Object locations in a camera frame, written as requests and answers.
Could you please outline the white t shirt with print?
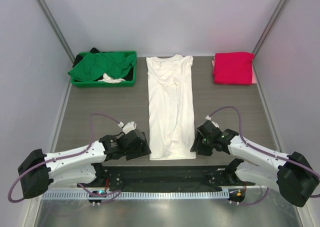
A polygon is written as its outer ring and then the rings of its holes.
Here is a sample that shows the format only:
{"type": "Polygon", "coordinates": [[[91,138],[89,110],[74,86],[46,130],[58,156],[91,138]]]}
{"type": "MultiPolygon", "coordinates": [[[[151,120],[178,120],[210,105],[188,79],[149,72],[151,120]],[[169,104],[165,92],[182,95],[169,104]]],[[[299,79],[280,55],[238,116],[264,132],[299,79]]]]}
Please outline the white t shirt with print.
{"type": "Polygon", "coordinates": [[[151,161],[196,158],[193,60],[179,54],[146,58],[151,161]]]}

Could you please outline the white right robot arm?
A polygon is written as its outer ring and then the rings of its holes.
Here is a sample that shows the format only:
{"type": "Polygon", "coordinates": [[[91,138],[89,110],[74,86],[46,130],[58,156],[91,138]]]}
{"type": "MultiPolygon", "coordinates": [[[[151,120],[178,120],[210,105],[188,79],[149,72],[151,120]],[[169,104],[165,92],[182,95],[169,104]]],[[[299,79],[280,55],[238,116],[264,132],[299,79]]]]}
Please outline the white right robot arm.
{"type": "Polygon", "coordinates": [[[228,183],[265,186],[279,192],[296,207],[304,207],[320,183],[320,178],[302,154],[268,149],[234,130],[220,130],[211,120],[197,128],[190,150],[201,156],[211,156],[214,151],[235,156],[224,170],[228,183]]]}

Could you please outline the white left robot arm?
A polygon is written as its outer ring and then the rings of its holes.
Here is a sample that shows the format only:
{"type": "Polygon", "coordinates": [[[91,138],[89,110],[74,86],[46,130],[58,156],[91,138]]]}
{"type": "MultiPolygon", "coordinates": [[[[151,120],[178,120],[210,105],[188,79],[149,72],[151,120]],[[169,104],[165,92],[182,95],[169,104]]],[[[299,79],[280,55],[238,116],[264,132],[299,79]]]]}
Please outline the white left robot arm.
{"type": "Polygon", "coordinates": [[[20,164],[22,196],[32,199],[53,187],[82,184],[100,187],[107,179],[102,163],[124,157],[132,160],[151,154],[144,132],[138,129],[105,135],[90,145],[54,153],[33,150],[20,164]]]}

